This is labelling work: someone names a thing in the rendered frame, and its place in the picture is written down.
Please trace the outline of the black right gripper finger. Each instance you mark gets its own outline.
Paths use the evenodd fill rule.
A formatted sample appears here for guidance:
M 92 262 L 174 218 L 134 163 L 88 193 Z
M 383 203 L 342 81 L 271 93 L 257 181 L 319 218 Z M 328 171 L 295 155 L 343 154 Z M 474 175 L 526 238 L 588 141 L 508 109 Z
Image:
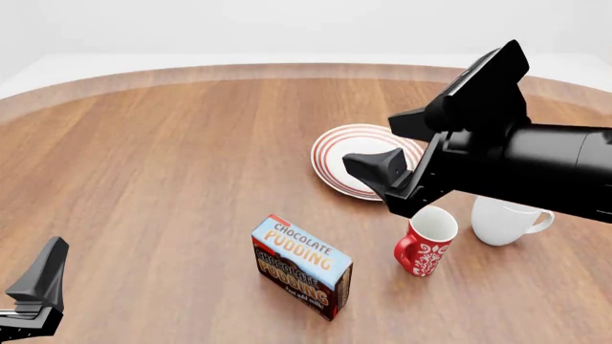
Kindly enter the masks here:
M 426 108 L 416 108 L 388 118 L 391 133 L 410 140 L 431 140 L 436 134 L 426 125 Z
M 388 191 L 407 185 L 413 171 L 407 168 L 404 151 L 395 148 L 380 154 L 346 154 L 342 162 L 347 173 L 385 200 Z

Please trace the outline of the red mug with white pattern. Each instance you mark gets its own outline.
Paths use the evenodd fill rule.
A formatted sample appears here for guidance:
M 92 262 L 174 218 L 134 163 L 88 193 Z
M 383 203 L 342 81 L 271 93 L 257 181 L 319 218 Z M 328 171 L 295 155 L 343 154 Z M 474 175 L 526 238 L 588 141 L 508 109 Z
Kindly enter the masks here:
M 454 217 L 443 208 L 427 205 L 408 221 L 405 236 L 394 248 L 394 257 L 410 274 L 432 274 L 458 234 Z

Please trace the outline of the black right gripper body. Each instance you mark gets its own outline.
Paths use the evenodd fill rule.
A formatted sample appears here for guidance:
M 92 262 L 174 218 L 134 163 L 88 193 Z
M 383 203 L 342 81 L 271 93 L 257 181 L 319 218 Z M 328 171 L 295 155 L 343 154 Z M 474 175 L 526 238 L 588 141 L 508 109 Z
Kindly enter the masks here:
M 447 151 L 451 132 L 436 134 L 418 165 L 413 170 L 393 165 L 391 184 L 383 192 L 384 202 L 391 214 L 411 218 L 456 189 L 456 168 L 459 154 Z

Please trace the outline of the chocolate pudding box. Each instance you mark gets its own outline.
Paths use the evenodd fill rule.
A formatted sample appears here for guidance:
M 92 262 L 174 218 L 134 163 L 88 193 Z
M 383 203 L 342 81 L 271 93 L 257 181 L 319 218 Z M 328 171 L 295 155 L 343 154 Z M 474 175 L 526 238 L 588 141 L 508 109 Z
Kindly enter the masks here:
M 251 241 L 261 274 L 334 320 L 348 301 L 351 257 L 274 214 L 251 232 Z

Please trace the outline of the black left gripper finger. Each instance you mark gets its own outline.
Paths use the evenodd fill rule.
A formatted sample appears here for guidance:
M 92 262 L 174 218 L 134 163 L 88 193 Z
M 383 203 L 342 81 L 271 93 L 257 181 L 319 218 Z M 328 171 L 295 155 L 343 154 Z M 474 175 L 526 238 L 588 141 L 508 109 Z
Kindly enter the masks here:
M 39 303 L 64 311 L 63 273 L 69 245 L 61 237 L 52 237 L 42 248 L 30 267 L 5 294 L 16 303 Z

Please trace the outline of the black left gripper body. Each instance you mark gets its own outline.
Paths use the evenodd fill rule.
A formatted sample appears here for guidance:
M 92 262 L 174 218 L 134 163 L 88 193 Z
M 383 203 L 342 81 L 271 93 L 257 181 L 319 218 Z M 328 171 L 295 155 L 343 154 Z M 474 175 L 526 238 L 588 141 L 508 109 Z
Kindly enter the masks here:
M 0 339 L 53 336 L 63 313 L 42 303 L 21 303 L 13 310 L 0 310 Z

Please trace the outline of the white plate with red rings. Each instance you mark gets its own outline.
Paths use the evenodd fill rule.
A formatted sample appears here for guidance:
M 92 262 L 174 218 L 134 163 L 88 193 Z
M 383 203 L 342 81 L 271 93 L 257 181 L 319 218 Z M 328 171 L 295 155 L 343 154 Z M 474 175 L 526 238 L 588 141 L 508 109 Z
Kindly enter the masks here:
M 380 154 L 402 148 L 407 168 L 415 168 L 425 153 L 415 140 L 393 135 L 390 129 L 365 123 L 341 125 L 314 142 L 310 160 L 317 176 L 331 188 L 349 197 L 376 201 L 381 198 L 367 185 L 350 176 L 342 157 L 346 154 Z

